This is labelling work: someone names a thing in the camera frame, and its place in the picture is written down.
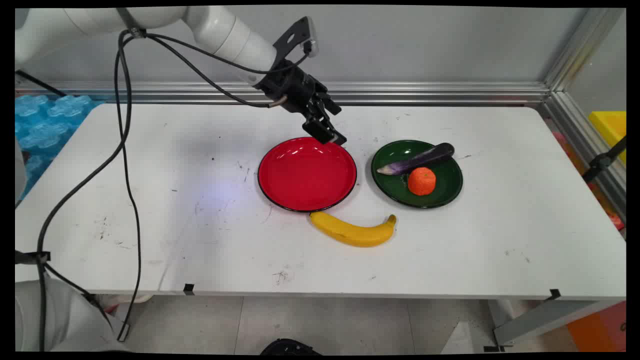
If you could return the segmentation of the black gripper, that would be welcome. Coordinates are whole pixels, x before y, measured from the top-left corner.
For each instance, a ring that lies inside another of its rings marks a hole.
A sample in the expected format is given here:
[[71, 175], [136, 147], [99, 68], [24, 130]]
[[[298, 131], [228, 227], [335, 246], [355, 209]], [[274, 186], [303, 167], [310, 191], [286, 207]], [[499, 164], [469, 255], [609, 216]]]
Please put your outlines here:
[[299, 66], [284, 69], [292, 65], [292, 61], [282, 59], [274, 66], [277, 72], [263, 76], [254, 88], [262, 91], [273, 101], [286, 96], [286, 101], [281, 107], [290, 113], [302, 114], [305, 118], [302, 129], [316, 141], [321, 144], [331, 142], [337, 146], [344, 145], [346, 137], [334, 128], [329, 116], [336, 116], [342, 108], [333, 101], [328, 94], [329, 90], [322, 82], [304, 72]]

